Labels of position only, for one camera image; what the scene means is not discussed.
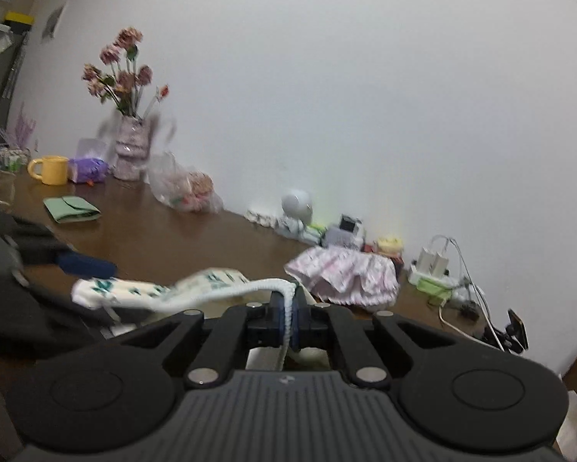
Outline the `white teal floral cloth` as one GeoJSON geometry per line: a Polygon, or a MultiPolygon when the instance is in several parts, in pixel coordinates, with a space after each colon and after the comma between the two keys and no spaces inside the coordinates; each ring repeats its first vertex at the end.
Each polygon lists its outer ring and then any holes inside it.
{"type": "Polygon", "coordinates": [[[247,303],[251,294],[277,292],[283,310],[281,346],[272,349],[270,344],[257,344],[248,354],[247,368],[280,371],[289,350],[290,310],[296,290],[296,284],[281,278],[250,281],[235,269],[209,268],[171,286],[121,278],[79,280],[72,287],[71,300],[88,310],[105,311],[112,319],[111,334],[119,336],[187,310],[218,311],[228,309],[230,303],[247,303]]]}

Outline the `green folded pouch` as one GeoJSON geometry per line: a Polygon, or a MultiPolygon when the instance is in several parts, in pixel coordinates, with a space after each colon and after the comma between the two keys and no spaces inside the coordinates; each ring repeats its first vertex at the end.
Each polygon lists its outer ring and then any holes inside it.
{"type": "Polygon", "coordinates": [[[93,221],[102,213],[96,206],[80,196],[45,198],[43,204],[55,223],[78,223],[93,221]]]}

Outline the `pink white ruffled dress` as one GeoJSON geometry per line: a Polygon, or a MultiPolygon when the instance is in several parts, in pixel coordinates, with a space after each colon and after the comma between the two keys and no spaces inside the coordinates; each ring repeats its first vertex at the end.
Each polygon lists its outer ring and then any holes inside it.
{"type": "Polygon", "coordinates": [[[306,249],[284,271],[325,303],[370,312],[394,306],[400,290],[390,259],[344,247],[306,249]]]}

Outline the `purple tissue pack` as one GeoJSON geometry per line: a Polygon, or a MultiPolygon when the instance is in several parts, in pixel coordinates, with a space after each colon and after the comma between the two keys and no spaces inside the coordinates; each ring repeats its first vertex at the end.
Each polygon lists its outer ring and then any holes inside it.
{"type": "Polygon", "coordinates": [[[101,184],[108,173],[108,163],[96,157],[79,157],[68,162],[68,179],[73,184],[101,184]]]}

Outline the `yellow mug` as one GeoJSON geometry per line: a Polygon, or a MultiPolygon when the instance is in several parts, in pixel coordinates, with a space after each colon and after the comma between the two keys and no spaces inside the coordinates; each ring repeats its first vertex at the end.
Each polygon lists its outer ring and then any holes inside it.
{"type": "Polygon", "coordinates": [[[69,159],[66,156],[43,156],[27,165],[29,176],[47,186],[64,186],[68,183],[69,159]]]}

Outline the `white round desk lamp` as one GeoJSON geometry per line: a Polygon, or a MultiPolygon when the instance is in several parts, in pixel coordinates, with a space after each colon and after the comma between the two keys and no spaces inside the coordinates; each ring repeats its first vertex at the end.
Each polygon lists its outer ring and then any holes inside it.
{"type": "Polygon", "coordinates": [[[287,192],[281,199],[281,209],[275,231],[285,238],[299,239],[312,221],[312,196],[302,190],[287,192]]]}

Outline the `small grey box with screen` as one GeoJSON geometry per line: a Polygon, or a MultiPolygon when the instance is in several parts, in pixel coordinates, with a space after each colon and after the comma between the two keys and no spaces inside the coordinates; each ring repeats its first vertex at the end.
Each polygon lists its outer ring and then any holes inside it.
{"type": "Polygon", "coordinates": [[[338,224],[331,224],[322,239],[322,246],[343,247],[362,251],[366,244],[366,231],[359,218],[342,215],[338,224]]]}

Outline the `clear plastic snack bag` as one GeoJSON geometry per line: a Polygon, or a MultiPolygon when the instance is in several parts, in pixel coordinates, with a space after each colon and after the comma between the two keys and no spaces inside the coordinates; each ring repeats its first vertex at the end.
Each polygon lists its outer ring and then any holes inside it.
{"type": "Polygon", "coordinates": [[[185,213],[220,213],[223,202],[211,177],[180,165],[170,152],[156,154],[148,163],[149,186],[164,206],[185,213]]]}

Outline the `pink patterned vase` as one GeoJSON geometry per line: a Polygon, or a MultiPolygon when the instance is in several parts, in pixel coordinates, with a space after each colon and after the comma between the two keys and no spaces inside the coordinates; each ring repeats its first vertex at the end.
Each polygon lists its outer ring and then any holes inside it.
{"type": "Polygon", "coordinates": [[[122,117],[115,140],[113,175],[121,181],[140,181],[151,146],[149,121],[122,117]]]}

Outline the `white power strip with chargers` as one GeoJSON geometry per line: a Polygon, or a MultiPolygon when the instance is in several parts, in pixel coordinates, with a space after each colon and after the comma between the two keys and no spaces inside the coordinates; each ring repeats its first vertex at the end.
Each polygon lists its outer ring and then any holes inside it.
{"type": "Polygon", "coordinates": [[[408,282],[435,308],[476,305],[478,287],[472,281],[459,242],[435,235],[408,271],[408,282]]]}

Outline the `pink artificial flower bouquet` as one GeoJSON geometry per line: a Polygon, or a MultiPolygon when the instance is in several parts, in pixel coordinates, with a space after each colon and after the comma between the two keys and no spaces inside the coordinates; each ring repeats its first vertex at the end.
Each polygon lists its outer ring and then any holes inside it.
{"type": "Polygon", "coordinates": [[[169,86],[160,85],[145,110],[140,110],[143,93],[152,86],[154,79],[149,65],[138,64],[142,40],[142,32],[137,28],[120,29],[114,41],[99,53],[99,60],[107,71],[85,64],[81,77],[92,97],[100,103],[111,101],[118,113],[137,120],[146,119],[154,106],[169,95],[169,86]]]}

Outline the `grey cabinet with yellow box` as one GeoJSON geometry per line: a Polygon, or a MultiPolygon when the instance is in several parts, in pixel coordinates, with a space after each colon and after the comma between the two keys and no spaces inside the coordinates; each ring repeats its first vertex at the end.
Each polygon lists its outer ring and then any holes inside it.
{"type": "Polygon", "coordinates": [[[34,23],[34,17],[15,12],[6,12],[0,22],[0,127],[8,121],[27,38],[34,23]]]}

